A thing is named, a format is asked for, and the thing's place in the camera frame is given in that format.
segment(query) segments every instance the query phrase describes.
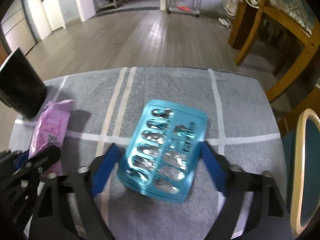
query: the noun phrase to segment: wooden floor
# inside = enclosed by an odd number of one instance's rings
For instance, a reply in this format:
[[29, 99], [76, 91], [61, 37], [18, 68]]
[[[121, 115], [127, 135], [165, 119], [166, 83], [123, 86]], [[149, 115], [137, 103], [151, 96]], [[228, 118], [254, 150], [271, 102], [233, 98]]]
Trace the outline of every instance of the wooden floor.
[[[257, 78], [264, 90], [276, 82], [272, 61], [250, 54], [241, 67], [228, 43], [229, 31], [217, 20], [158, 10], [105, 15], [55, 31], [27, 55], [43, 80], [86, 71], [133, 67], [174, 66], [212, 68]], [[263, 45], [252, 51], [265, 53]], [[285, 96], [273, 106], [290, 110]], [[16, 116], [0, 105], [0, 150], [8, 146]]]

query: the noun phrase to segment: door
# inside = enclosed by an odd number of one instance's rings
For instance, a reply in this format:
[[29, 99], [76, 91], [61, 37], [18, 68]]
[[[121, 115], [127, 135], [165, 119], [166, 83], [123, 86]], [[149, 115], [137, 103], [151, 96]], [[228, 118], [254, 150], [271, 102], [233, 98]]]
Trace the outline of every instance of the door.
[[61, 27], [65, 28], [59, 1], [43, 0], [43, 6], [52, 30], [54, 31]]
[[21, 0], [14, 0], [1, 21], [4, 37], [12, 51], [20, 47], [26, 54], [36, 44], [29, 29]]

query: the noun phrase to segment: yellow wooden frame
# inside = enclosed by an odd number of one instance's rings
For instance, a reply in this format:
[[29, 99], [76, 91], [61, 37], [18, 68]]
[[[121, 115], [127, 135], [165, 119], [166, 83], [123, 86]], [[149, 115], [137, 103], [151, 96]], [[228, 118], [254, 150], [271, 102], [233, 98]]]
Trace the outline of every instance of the yellow wooden frame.
[[294, 174], [293, 174], [293, 190], [292, 190], [292, 202], [291, 202], [291, 214], [290, 222], [292, 227], [293, 237], [296, 238], [306, 228], [310, 220], [301, 225], [301, 207], [303, 197], [303, 185], [304, 185], [304, 171], [305, 171], [305, 141], [306, 141], [306, 124], [307, 120], [311, 119], [318, 130], [320, 131], [320, 119], [312, 109], [306, 109], [299, 117], [297, 124], [296, 145], [294, 155]]

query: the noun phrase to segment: pink packet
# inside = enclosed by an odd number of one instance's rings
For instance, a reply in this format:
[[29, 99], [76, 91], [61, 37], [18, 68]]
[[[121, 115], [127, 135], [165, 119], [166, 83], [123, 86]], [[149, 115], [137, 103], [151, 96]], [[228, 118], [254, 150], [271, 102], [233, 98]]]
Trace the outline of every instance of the pink packet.
[[[58, 103], [49, 102], [48, 108], [40, 115], [36, 124], [36, 129], [31, 139], [29, 158], [36, 155], [39, 151], [49, 145], [62, 147], [66, 135], [68, 121], [73, 100], [64, 100]], [[46, 173], [55, 172], [58, 176], [62, 175], [60, 160], [54, 163]]]

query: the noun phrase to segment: teal blister pack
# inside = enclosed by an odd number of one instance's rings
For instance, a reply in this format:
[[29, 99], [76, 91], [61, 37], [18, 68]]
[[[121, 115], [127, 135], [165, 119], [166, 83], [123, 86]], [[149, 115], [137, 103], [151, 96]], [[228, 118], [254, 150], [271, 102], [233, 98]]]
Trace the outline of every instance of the teal blister pack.
[[151, 100], [120, 160], [119, 180], [143, 195], [183, 202], [192, 185], [207, 119], [197, 109]]

